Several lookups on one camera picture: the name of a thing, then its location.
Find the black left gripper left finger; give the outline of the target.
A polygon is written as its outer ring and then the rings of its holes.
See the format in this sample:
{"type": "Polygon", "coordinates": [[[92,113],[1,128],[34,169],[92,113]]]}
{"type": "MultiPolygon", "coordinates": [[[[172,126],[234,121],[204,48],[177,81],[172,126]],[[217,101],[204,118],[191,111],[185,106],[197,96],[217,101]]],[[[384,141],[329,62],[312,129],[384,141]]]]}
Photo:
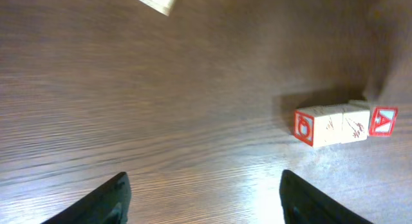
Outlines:
{"type": "Polygon", "coordinates": [[[130,202],[129,178],[121,172],[43,224],[126,224],[130,202]]]}

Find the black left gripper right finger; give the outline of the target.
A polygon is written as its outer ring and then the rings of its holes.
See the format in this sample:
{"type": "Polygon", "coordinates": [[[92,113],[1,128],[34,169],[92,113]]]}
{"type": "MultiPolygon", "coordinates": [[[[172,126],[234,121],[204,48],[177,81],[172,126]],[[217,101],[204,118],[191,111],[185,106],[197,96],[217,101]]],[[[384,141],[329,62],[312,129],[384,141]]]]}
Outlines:
{"type": "Polygon", "coordinates": [[[372,224],[288,169],[279,195],[286,224],[372,224]]]}

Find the wooden block red 9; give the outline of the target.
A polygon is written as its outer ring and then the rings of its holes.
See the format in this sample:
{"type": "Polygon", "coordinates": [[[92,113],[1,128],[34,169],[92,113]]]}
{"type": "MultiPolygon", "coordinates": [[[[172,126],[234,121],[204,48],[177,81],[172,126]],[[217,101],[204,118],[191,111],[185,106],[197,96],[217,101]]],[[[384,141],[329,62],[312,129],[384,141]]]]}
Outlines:
{"type": "Polygon", "coordinates": [[[294,136],[311,147],[367,139],[370,110],[351,104],[312,106],[294,111],[294,136]]]}

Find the wooden block red A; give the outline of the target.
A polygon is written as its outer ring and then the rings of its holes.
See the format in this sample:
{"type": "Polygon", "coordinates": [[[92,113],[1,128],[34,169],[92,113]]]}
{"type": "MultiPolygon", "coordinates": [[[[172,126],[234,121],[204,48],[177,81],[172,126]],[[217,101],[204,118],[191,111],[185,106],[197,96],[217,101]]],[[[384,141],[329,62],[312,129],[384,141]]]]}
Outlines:
{"type": "Polygon", "coordinates": [[[383,106],[365,100],[350,100],[349,104],[371,111],[369,136],[390,137],[392,135],[398,117],[398,107],[383,106]]]}

